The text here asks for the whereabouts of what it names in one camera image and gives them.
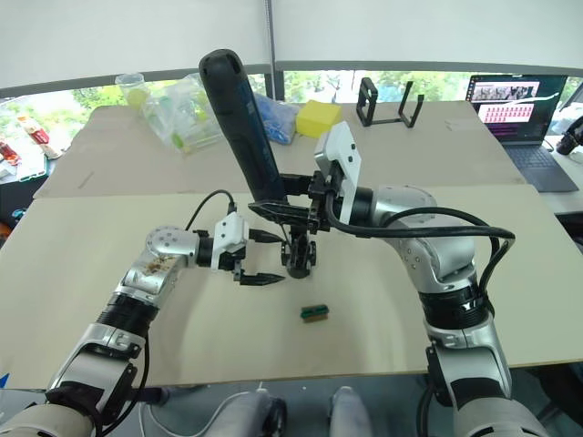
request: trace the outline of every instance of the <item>blue plastic bag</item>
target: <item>blue plastic bag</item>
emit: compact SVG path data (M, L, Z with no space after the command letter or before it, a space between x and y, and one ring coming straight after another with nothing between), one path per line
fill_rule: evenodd
M271 100L261 94L254 94L257 108L267 132L267 138L281 144L290 144L295 134L295 118L300 109Z

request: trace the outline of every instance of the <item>white window blind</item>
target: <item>white window blind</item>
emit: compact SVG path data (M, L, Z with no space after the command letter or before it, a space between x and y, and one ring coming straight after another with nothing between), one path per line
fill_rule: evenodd
M273 0L276 66L367 61L443 70L454 63L467 71L481 68L464 64L561 67L583 76L581 16L583 2L573 0Z
M262 0L0 0L0 89L197 68L224 47L269 71Z

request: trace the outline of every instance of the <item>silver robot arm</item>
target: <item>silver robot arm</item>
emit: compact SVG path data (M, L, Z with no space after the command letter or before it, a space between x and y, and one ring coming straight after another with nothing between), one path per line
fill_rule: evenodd
M315 159L332 185L341 175L342 183L336 181L342 198L337 215L343 224L358 216L359 226L379 228L396 213L437 206L431 195L418 188L380 187L372 191L356 187L361 158L346 123L321 137ZM457 218L424 214L399 218L389 227L459 225ZM431 341L426 350L430 378L437 400L454 408L455 436L547 437L536 417L511 399L512 381L491 306L478 288L474 238L385 241L399 254L422 302L424 326Z
M276 238L252 231L261 242ZM0 435L83 437L95 429L99 437L106 425L118 420L138 372L130 360L146 348L149 324L181 270L197 265L232 270L235 280L248 285L282 279L243 274L240 261L249 238L249 226L234 211L217 223L214 238L171 226L150 232L146 248L119 282L106 309L88 326L51 381L47 403L18 413L0 426Z

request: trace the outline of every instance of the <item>window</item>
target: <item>window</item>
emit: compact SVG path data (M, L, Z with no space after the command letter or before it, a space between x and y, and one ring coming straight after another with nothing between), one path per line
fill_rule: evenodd
M249 75L249 81L254 92L266 94L264 75ZM159 90L175 82L148 82L148 86ZM16 119L18 115L26 114L48 132L59 131L72 138L86 124L95 108L126 104L119 87L115 85L0 99L0 136L11 141L28 139Z
M303 103L310 99L332 103L356 103L363 77L370 77L379 91L379 102L398 102L406 83L414 81L413 95L424 94L425 101L463 100L469 78L474 73L437 71L286 71L285 99Z

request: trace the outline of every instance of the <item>yellow sponge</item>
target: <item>yellow sponge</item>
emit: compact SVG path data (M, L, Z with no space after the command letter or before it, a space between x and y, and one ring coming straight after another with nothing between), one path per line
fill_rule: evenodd
M296 117L296 130L302 135L319 138L342 120L342 108L332 103L310 100Z

